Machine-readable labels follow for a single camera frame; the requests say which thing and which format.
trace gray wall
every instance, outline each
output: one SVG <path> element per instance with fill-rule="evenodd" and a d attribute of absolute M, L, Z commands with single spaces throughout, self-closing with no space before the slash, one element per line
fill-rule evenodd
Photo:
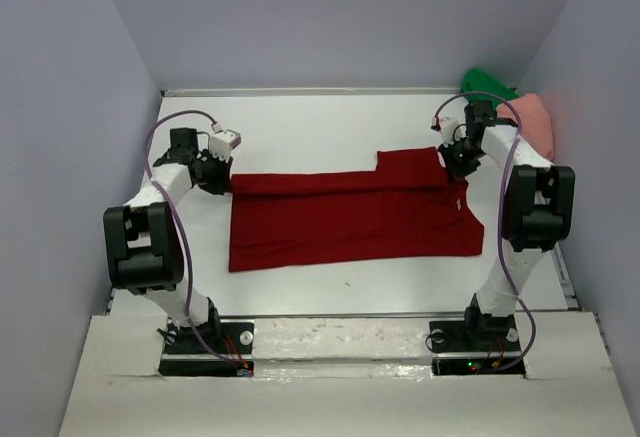
<path fill-rule="evenodd" d="M 602 318 L 640 430 L 640 0 L 569 0 L 521 85 L 542 95 L 557 161 L 576 171 L 563 245 L 580 302 Z"/>
<path fill-rule="evenodd" d="M 0 435 L 47 437 L 159 96 L 111 0 L 0 0 L 0 22 Z"/>
<path fill-rule="evenodd" d="M 566 0 L 114 0 L 163 89 L 518 84 Z"/>

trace folded cloth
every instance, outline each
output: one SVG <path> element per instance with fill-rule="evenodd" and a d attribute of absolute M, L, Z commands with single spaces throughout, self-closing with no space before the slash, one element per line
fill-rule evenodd
<path fill-rule="evenodd" d="M 509 103 L 520 114 L 522 119 L 522 137 L 531 147 L 546 159 L 553 160 L 553 130 L 551 129 L 551 115 L 537 94 L 526 94 L 510 100 Z M 504 104 L 500 104 L 496 111 L 498 117 L 516 120 L 513 112 Z"/>
<path fill-rule="evenodd" d="M 484 228 L 435 148 L 378 152 L 375 171 L 236 174 L 229 271 L 482 252 Z"/>

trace dark red fabric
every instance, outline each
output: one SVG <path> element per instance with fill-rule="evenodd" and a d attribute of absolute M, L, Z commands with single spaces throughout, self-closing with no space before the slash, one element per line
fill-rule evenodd
<path fill-rule="evenodd" d="M 482 252 L 465 181 L 436 149 L 378 152 L 372 172 L 236 174 L 229 271 Z"/>

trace purple cable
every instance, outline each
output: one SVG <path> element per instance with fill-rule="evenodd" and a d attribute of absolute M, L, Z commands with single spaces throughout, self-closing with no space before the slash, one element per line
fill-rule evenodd
<path fill-rule="evenodd" d="M 147 149 L 147 157 L 145 158 L 145 171 L 146 171 L 147 176 L 149 177 L 149 179 L 151 179 L 151 175 L 152 175 L 151 174 L 151 166 L 149 165 L 149 150 L 151 149 L 151 139 L 153 137 L 153 134 L 155 133 L 156 129 L 160 125 L 164 124 L 167 120 L 170 120 L 170 119 L 173 119 L 173 118 L 176 118 L 176 117 L 180 117 L 181 115 L 185 115 L 185 114 L 200 114 L 200 115 L 203 115 L 203 116 L 207 117 L 214 124 L 217 123 L 216 120 L 213 117 L 211 117 L 206 112 L 202 112 L 201 110 L 184 110 L 184 111 L 181 111 L 181 112 L 176 112 L 175 114 L 168 115 L 167 117 L 164 117 L 164 118 L 160 119 L 158 122 L 156 122 L 156 124 L 147 133 L 147 137 L 145 139 L 146 149 Z M 191 248 L 189 247 L 189 241 L 187 240 L 187 232 L 184 230 L 184 225 L 182 224 L 182 220 L 180 220 L 180 216 L 178 215 L 178 211 L 176 209 L 176 206 L 174 205 L 173 201 L 171 200 L 171 197 L 169 196 L 169 193 L 158 182 L 156 182 L 154 180 L 151 180 L 151 184 L 158 190 L 158 192 L 160 192 L 160 194 L 162 194 L 162 197 L 164 198 L 164 200 L 169 205 L 169 210 L 171 210 L 171 215 L 173 217 L 173 221 L 175 222 L 176 227 L 178 228 L 178 232 L 180 233 L 180 237 L 182 239 L 182 245 L 184 246 L 185 260 L 187 261 L 187 276 L 189 278 L 189 286 L 187 287 L 187 301 L 186 301 L 186 305 L 185 305 L 186 306 L 185 314 L 188 316 L 187 322 L 189 323 L 189 327 L 191 327 L 191 330 L 193 331 L 193 334 L 196 336 L 196 339 L 198 339 L 198 342 L 200 342 L 200 345 L 202 345 L 204 350 L 206 350 L 211 355 L 217 357 L 220 360 L 223 360 L 225 362 L 229 362 L 229 363 L 235 365 L 235 361 L 233 359 L 229 359 L 227 357 L 224 357 L 223 355 L 220 355 L 218 352 L 213 350 L 207 344 L 207 342 L 204 340 L 204 338 L 202 337 L 202 335 L 198 331 L 198 328 L 193 323 L 193 320 L 191 320 L 191 317 L 189 317 L 190 314 L 191 314 L 191 296 L 193 295 L 193 259 L 191 257 Z"/>
<path fill-rule="evenodd" d="M 504 260 L 504 251 L 502 250 L 502 235 L 500 234 L 500 228 L 502 226 L 502 218 L 504 214 L 504 194 L 507 190 L 507 182 L 509 180 L 509 171 L 511 170 L 510 169 L 511 164 L 513 163 L 513 156 L 515 155 L 518 144 L 520 143 L 520 134 L 522 133 L 522 119 L 520 118 L 520 114 L 518 113 L 518 111 L 515 109 L 515 107 L 511 103 L 507 102 L 505 99 L 503 99 L 499 95 L 493 94 L 491 92 L 483 92 L 480 90 L 462 92 L 460 94 L 456 94 L 453 97 L 448 98 L 442 103 L 442 105 L 440 105 L 440 107 L 438 107 L 438 110 L 436 110 L 435 118 L 436 119 L 439 118 L 439 115 L 442 109 L 446 105 L 448 105 L 450 102 L 460 97 L 466 97 L 468 95 L 484 95 L 486 97 L 491 97 L 492 99 L 499 100 L 500 102 L 505 104 L 507 108 L 513 113 L 514 117 L 516 118 L 516 122 L 518 123 L 518 131 L 516 133 L 516 138 L 513 140 L 513 144 L 511 144 L 511 148 L 509 149 L 509 154 L 507 156 L 507 160 L 505 161 L 504 169 L 502 171 L 502 181 L 500 183 L 500 205 L 498 206 L 498 259 L 500 260 L 500 266 L 502 267 L 502 271 L 504 272 L 504 275 L 507 278 L 507 282 L 509 283 L 509 287 L 511 287 L 511 291 L 513 292 L 513 295 L 516 296 L 516 298 L 518 299 L 518 302 L 520 303 L 520 306 L 522 307 L 522 310 L 524 310 L 524 313 L 527 314 L 527 317 L 529 318 L 529 322 L 531 322 L 531 338 L 529 339 L 529 343 L 527 344 L 527 346 L 524 348 L 524 350 L 520 353 L 520 355 L 516 359 L 512 360 L 508 364 L 501 365 L 496 369 L 490 369 L 487 371 L 487 372 L 500 372 L 502 370 L 507 370 L 507 369 L 510 369 L 511 367 L 514 367 L 515 365 L 518 365 L 525 358 L 525 356 L 531 350 L 531 347 L 533 347 L 533 343 L 536 340 L 536 334 L 537 334 L 536 322 L 535 322 L 535 319 L 533 318 L 533 314 L 531 313 L 529 308 L 525 305 L 523 300 L 520 298 L 520 291 L 518 290 L 518 287 L 513 281 L 513 277 L 511 277 L 509 268 L 507 267 L 507 264 Z"/>

